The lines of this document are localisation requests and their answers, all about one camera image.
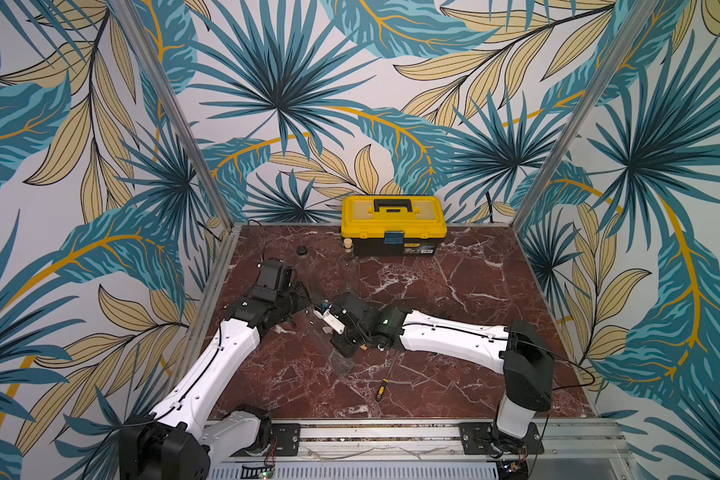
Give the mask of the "glass bottle blue label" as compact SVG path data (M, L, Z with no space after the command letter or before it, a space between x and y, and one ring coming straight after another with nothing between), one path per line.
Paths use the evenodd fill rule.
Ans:
M320 281L316 259L312 251L306 245L299 245L296 249L297 261L295 270L298 279L312 299L316 299L320 293Z

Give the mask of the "glass bottle red label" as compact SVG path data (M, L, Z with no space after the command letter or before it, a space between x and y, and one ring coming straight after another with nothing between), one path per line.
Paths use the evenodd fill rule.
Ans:
M312 305L304 311L307 337L312 341L316 350L326 361L331 371L339 377L347 377L353 370L355 363L343 357L331 343L334 331L321 317L321 313Z

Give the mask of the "glass bottle orange label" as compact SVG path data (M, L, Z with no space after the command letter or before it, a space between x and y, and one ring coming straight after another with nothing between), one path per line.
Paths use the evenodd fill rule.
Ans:
M359 262L354 253L354 243L351 238L342 239L344 253L341 256L340 276L344 292L358 295L360 293Z

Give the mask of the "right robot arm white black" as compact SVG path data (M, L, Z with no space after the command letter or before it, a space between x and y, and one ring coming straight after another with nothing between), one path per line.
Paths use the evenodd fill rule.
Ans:
M378 309L349 292L317 303L315 315L331 328L331 343L345 358L365 345L445 355L501 374L504 394L494 421L500 439L525 439L535 415L551 410L556 359L528 322L486 326L395 305Z

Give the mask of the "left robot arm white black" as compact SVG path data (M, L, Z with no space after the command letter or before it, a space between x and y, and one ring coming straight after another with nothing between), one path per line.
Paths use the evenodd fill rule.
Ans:
M123 479L205 479L232 454L267 448L264 412L244 407L209 425L221 394L265 335L310 304L294 269L259 266L256 281L228 305L217 331L186 375L148 414L133 415L118 435Z

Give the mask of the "yellow black screwdriver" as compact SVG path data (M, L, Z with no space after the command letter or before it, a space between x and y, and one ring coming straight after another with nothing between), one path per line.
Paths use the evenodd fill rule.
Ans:
M391 365L386 373L386 375L382 378L379 387L375 394L375 400L377 403L381 402L385 396L386 391L388 390L388 386L390 383L390 379L392 377L392 374L394 372L395 367L397 366L399 359L401 357L402 353L398 352L395 357L393 358Z

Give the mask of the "yellow black toolbox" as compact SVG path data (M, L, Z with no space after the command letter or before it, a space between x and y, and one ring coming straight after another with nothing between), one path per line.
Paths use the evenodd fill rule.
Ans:
M344 248L358 257L432 256L447 233L434 196L353 195L342 201Z

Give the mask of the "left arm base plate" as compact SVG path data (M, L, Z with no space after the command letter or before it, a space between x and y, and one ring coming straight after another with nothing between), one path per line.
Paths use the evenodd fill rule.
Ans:
M237 452L249 457L295 457L298 455L301 426L298 423L264 422L254 443Z

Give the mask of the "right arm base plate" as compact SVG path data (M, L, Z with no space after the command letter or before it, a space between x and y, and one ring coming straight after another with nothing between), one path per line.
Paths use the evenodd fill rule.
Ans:
M542 454L542 435L534 422L520 439L502 433L491 421L461 422L459 437L465 455L488 455L499 458L504 455Z

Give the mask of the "aluminium front rail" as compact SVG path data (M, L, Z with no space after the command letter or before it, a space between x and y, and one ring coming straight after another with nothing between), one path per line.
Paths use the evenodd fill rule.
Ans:
M296 420L295 457L232 454L205 479L634 479L632 452L607 419L534 421L542 454L463 453L450 419Z

